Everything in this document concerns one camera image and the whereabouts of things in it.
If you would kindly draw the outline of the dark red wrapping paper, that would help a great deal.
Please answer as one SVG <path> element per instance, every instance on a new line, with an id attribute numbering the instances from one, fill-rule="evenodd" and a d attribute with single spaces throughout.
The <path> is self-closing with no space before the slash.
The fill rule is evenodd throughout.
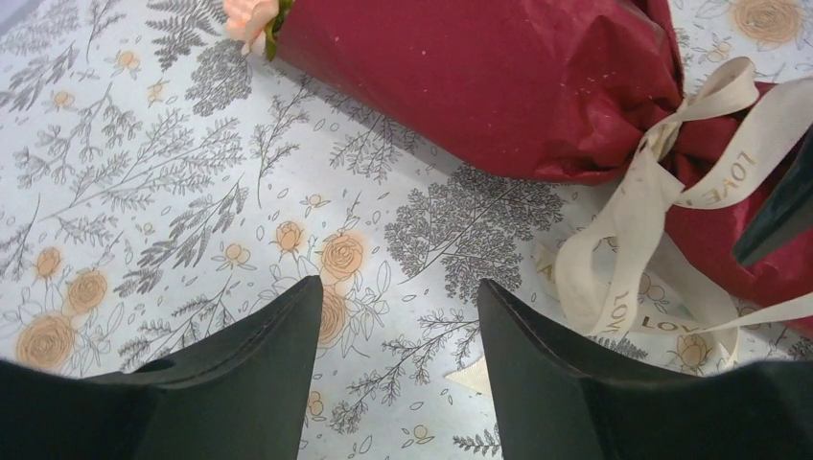
<path id="1" fill-rule="evenodd" d="M 706 82 L 684 91 L 664 1 L 293 1 L 275 58 L 488 173 L 585 185 L 621 182 L 645 132 Z M 693 187 L 745 117 L 682 124 L 661 166 Z M 665 236 L 740 315 L 812 298 L 810 234 L 749 266 L 732 255 L 802 138 L 743 201 L 666 213 Z"/>

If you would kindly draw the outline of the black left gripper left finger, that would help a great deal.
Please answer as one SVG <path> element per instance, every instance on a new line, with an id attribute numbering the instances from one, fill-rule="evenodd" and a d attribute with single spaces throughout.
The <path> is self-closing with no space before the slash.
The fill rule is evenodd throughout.
<path id="1" fill-rule="evenodd" d="M 5 459 L 293 459 L 322 313 L 309 276 L 136 371 L 68 379 L 1 365 Z"/>

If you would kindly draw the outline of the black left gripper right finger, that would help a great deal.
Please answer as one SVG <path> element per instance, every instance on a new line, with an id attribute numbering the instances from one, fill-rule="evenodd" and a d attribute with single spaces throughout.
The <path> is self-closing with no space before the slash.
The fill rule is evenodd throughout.
<path id="1" fill-rule="evenodd" d="M 758 361 L 709 378 L 630 359 L 494 281 L 477 297 L 507 459 L 808 459 L 812 365 Z"/>

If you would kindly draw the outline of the pink fake rose stem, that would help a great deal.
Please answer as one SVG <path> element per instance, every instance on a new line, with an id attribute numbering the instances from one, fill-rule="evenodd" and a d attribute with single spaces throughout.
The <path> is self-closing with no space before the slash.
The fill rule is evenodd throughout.
<path id="1" fill-rule="evenodd" d="M 277 53 L 277 38 L 290 13 L 292 0 L 223 0 L 224 28 L 242 43 L 242 55 L 254 54 L 268 61 Z"/>

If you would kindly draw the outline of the cream ribbon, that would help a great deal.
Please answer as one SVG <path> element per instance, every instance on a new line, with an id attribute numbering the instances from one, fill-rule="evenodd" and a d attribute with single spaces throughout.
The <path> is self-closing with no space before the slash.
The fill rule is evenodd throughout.
<path id="1" fill-rule="evenodd" d="M 693 187 L 661 166 L 682 124 L 739 110 L 746 117 L 714 167 Z M 750 59 L 718 67 L 677 111 L 649 128 L 618 188 L 597 217 L 556 254 L 537 249 L 548 291 L 569 325 L 588 338 L 629 332 L 679 337 L 686 348 L 735 365 L 739 331 L 808 317 L 803 295 L 740 315 L 729 294 L 697 271 L 664 234 L 673 206 L 715 210 L 750 196 L 802 138 L 812 121 L 812 80 L 760 95 Z"/>

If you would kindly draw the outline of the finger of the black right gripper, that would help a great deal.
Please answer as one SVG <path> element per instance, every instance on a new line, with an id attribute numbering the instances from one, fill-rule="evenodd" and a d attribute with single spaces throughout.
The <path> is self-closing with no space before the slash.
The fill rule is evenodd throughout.
<path id="1" fill-rule="evenodd" d="M 793 164 L 733 246 L 743 266 L 753 265 L 812 227 L 812 127 Z"/>

